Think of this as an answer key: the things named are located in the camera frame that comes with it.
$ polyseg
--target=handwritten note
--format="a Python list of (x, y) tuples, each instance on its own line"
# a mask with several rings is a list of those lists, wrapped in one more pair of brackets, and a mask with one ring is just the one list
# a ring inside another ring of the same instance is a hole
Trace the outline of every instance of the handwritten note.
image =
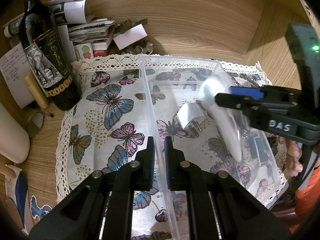
[(22, 79), (24, 73), (30, 70), (30, 65), (21, 43), (0, 59), (0, 70), (14, 100), (20, 108), (24, 108), (34, 101)]

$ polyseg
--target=elephant illustration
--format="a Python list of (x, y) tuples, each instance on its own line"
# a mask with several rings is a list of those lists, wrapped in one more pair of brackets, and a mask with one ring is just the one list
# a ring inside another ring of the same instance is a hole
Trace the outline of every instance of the elephant illustration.
[(38, 49), (31, 49), (28, 52), (28, 61), (30, 64), (33, 65), (36, 75), (40, 78), (40, 75), (44, 78), (46, 82), (49, 82), (49, 78), (47, 77), (45, 70), (49, 69), (52, 72), (53, 77), (51, 79), (54, 79), (58, 76), (58, 71), (56, 68), (50, 63), (50, 61), (43, 55)]

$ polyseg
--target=butterfly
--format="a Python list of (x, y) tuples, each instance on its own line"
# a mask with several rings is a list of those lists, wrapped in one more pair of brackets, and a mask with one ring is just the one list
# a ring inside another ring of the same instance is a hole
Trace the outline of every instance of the butterfly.
[(94, 88), (102, 83), (106, 84), (110, 80), (110, 75), (104, 71), (96, 71), (91, 78), (91, 87)]
[(229, 173), (236, 181), (240, 182), (237, 169), (236, 160), (230, 155), (224, 158), (222, 162), (216, 161), (215, 165), (210, 168), (210, 172), (218, 173), (218, 171), (226, 171)]
[(192, 129), (193, 129), (195, 135), (192, 135), (190, 129), (183, 130), (178, 119), (177, 119), (176, 114), (172, 118), (172, 123), (169, 121), (168, 124), (166, 124), (162, 120), (157, 120), (157, 126), (158, 126), (158, 132), (159, 132), (159, 136), (160, 136), (162, 150), (164, 150), (164, 139), (167, 136), (171, 136), (172, 141), (173, 141), (175, 135), (180, 138), (182, 138), (182, 137), (186, 137), (186, 138), (199, 137), (198, 132), (194, 128), (192, 128)]
[(87, 149), (91, 143), (91, 136), (78, 136), (78, 130), (78, 124), (71, 127), (69, 147), (73, 147), (73, 160), (75, 161), (75, 164), (79, 165), (81, 163), (85, 149)]
[(258, 187), (258, 190), (257, 190), (257, 193), (256, 193), (255, 197), (256, 198), (259, 197), (259, 195), (261, 195), (267, 189), (267, 186), (268, 186), (268, 180), (267, 179), (260, 180), (259, 187)]
[[(146, 69), (146, 74), (151, 75), (154, 74), (155, 71), (153, 69)], [(133, 75), (133, 78), (138, 78), (139, 77), (139, 70), (138, 69), (129, 69), (129, 70), (124, 70), (123, 71), (123, 75), (127, 76), (127, 75)]]
[[(120, 145), (115, 147), (115, 150), (108, 158), (108, 163), (105, 168), (101, 171), (105, 173), (110, 173), (113, 171), (118, 171), (122, 165), (128, 163), (128, 157), (124, 148)], [(156, 175), (153, 177), (152, 189), (150, 191), (135, 191), (133, 197), (133, 209), (145, 208), (151, 203), (151, 195), (156, 194), (159, 191), (158, 182)]]
[[(186, 79), (186, 81), (196, 81), (193, 77), (189, 77)], [(191, 90), (192, 91), (196, 91), (197, 90), (197, 84), (184, 84), (183, 85), (183, 89), (186, 89), (187, 86), (190, 86), (191, 87)]]
[(209, 149), (214, 151), (222, 160), (222, 162), (216, 162), (216, 164), (210, 168), (210, 172), (217, 173), (218, 171), (226, 171), (235, 180), (239, 181), (236, 160), (230, 154), (224, 140), (220, 136), (217, 138), (209, 138), (208, 145)]
[(202, 101), (196, 100), (196, 104), (197, 104), (205, 113), (207, 113), (207, 115), (208, 115), (209, 118), (214, 119), (214, 117), (213, 117), (213, 115), (210, 113), (210, 111), (208, 111), (207, 109), (204, 108)]
[(227, 72), (228, 75), (231, 77), (232, 81), (234, 82), (234, 84), (237, 86), (237, 87), (243, 87), (242, 85), (240, 85), (240, 83), (236, 80), (235, 77), (238, 77), (239, 74), (238, 73), (234, 73), (234, 72)]
[(110, 137), (124, 141), (125, 151), (128, 157), (132, 157), (138, 149), (138, 145), (142, 145), (144, 135), (142, 133), (135, 133), (134, 124), (126, 122), (120, 128), (115, 129)]
[(161, 209), (156, 215), (155, 220), (158, 222), (166, 222), (168, 221), (168, 212), (166, 209)]
[(251, 170), (248, 166), (243, 166), (240, 168), (240, 166), (237, 167), (238, 174), (240, 177), (240, 182), (244, 187), (246, 187), (250, 181), (251, 178)]
[[(146, 99), (146, 94), (145, 93), (134, 94), (134, 96), (139, 100)], [(165, 95), (160, 93), (160, 89), (159, 89), (158, 86), (153, 86), (152, 94), (151, 94), (152, 104), (155, 105), (156, 101), (158, 101), (158, 99), (159, 100), (165, 99)]]
[(52, 208), (49, 205), (43, 205), (42, 207), (39, 207), (37, 204), (37, 199), (36, 196), (32, 196), (30, 200), (30, 211), (31, 211), (31, 216), (33, 219), (36, 219), (37, 217), (39, 220), (44, 218), (46, 214), (48, 214)]
[(173, 69), (174, 72), (184, 72), (184, 71), (191, 71), (193, 74), (196, 75), (196, 78), (200, 81), (205, 81), (208, 76), (211, 76), (212, 70), (204, 69), (204, 68), (175, 68)]
[(111, 153), (111, 156), (108, 158), (107, 166), (101, 171), (103, 171), (104, 173), (117, 171), (122, 165), (125, 165), (127, 163), (128, 157), (124, 148), (120, 145), (117, 145), (113, 153)]
[(150, 205), (151, 196), (159, 192), (158, 181), (154, 173), (153, 184), (150, 191), (135, 191), (133, 196), (133, 210), (142, 209)]
[(258, 81), (261, 80), (259, 74), (240, 74), (239, 77), (248, 80), (252, 83), (251, 87), (253, 86), (254, 88), (259, 86)]
[(179, 81), (179, 78), (181, 78), (181, 74), (178, 72), (161, 72), (160, 74), (158, 74), (156, 76), (156, 80), (159, 81), (165, 81), (165, 80), (169, 80), (169, 81)]
[(126, 84), (133, 84), (133, 83), (134, 83), (134, 81), (132, 79), (128, 79), (127, 76), (125, 76), (124, 78), (119, 80), (119, 84), (123, 85), (123, 86)]
[(172, 236), (169, 232), (155, 231), (151, 235), (133, 236), (131, 240), (166, 240), (171, 238)]
[(196, 78), (200, 81), (205, 81), (208, 76), (211, 76), (212, 70), (204, 68), (194, 68), (191, 70), (193, 74), (196, 75)]
[(186, 195), (182, 193), (176, 193), (174, 191), (171, 192), (171, 197), (172, 197), (172, 203), (173, 203), (173, 208), (174, 208), (174, 213), (176, 215), (176, 219), (180, 219), (182, 217), (182, 204), (186, 203), (187, 198)]
[(120, 121), (123, 114), (133, 109), (133, 100), (120, 99), (121, 97), (117, 97), (120, 92), (120, 85), (109, 84), (105, 88), (100, 88), (87, 96), (87, 100), (97, 101), (98, 105), (104, 105), (102, 112), (106, 108), (104, 126), (108, 130)]

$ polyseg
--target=white cylinder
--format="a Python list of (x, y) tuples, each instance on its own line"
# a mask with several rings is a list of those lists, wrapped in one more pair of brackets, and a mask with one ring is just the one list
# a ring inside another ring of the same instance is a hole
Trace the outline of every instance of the white cylinder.
[(28, 133), (0, 103), (0, 154), (14, 163), (22, 163), (28, 156)]

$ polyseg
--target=white power plug adapter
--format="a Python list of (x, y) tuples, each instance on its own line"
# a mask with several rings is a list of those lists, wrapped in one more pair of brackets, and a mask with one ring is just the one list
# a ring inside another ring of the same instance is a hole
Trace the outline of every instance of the white power plug adapter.
[(191, 132), (192, 127), (201, 132), (199, 124), (205, 119), (204, 113), (196, 103), (184, 104), (177, 113), (177, 119), (181, 124), (182, 129), (188, 127)]

